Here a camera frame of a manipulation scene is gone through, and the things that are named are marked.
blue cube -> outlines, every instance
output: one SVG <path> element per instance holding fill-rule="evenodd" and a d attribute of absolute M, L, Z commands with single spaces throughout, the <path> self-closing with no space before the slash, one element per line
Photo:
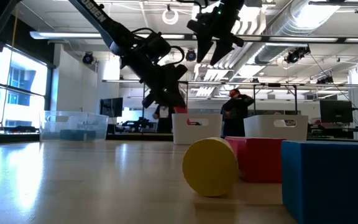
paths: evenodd
<path fill-rule="evenodd" d="M 358 224 L 358 143 L 284 141 L 283 203 L 299 224 Z"/>

large window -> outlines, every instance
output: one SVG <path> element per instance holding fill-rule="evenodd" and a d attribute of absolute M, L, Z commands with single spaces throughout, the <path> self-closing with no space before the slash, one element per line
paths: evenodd
<path fill-rule="evenodd" d="M 0 122 L 39 127 L 45 108 L 48 68 L 5 47 L 0 53 Z"/>

robotic arm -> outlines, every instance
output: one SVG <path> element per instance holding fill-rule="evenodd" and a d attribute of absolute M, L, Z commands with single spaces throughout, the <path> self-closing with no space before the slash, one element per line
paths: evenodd
<path fill-rule="evenodd" d="M 177 108 L 185 108 L 186 104 L 180 95 L 178 80 L 187 72 L 184 65 L 175 66 L 169 63 L 163 66 L 157 62 L 166 56 L 171 49 L 184 51 L 176 46 L 171 46 L 149 28 L 130 31 L 122 24 L 112 20 L 104 11 L 103 5 L 97 5 L 93 0 L 69 0 L 79 12 L 100 32 L 104 43 L 110 51 L 120 56 L 121 68 L 130 67 L 150 88 L 150 94 L 145 97 L 142 104 L 148 108 L 154 101 Z M 151 31 L 147 38 L 142 38 L 135 33 L 147 29 Z"/>
<path fill-rule="evenodd" d="M 187 0 L 177 0 L 178 2 L 192 2 Z M 245 0 L 221 0 L 218 7 L 212 12 L 201 13 L 203 8 L 200 5 L 200 13 L 197 14 L 197 21 L 190 20 L 187 28 L 191 29 L 197 36 L 198 53 L 197 62 L 200 63 L 208 51 L 211 49 L 215 37 L 216 50 L 211 59 L 211 65 L 221 60 L 225 55 L 233 50 L 232 45 L 239 47 L 244 45 L 244 41 L 231 33 L 231 30 L 239 20 L 239 12 L 243 7 Z"/>

man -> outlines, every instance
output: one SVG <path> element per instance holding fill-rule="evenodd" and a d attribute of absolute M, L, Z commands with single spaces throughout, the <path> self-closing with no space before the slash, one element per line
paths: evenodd
<path fill-rule="evenodd" d="M 154 119 L 158 119 L 157 132 L 171 133 L 172 132 L 172 114 L 175 113 L 173 108 L 159 105 L 153 114 Z"/>
<path fill-rule="evenodd" d="M 230 100 L 222 106 L 223 115 L 223 135 L 244 137 L 244 121 L 248 117 L 248 106 L 254 103 L 254 99 L 247 95 L 242 95 L 238 89 L 229 92 Z"/>

white bin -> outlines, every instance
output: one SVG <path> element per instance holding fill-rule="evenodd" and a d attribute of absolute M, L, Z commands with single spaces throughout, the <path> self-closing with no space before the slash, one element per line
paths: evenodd
<path fill-rule="evenodd" d="M 105 140 L 108 119 L 94 113 L 44 111 L 40 113 L 40 140 Z"/>
<path fill-rule="evenodd" d="M 189 125 L 190 121 L 199 121 L 202 125 Z M 211 137 L 221 137 L 222 115 L 220 114 L 173 114 L 173 143 L 190 145 Z"/>
<path fill-rule="evenodd" d="M 306 140 L 308 116 L 302 115 L 256 115 L 244 119 L 247 138 L 282 138 Z M 283 120 L 294 120 L 296 126 L 285 126 Z"/>

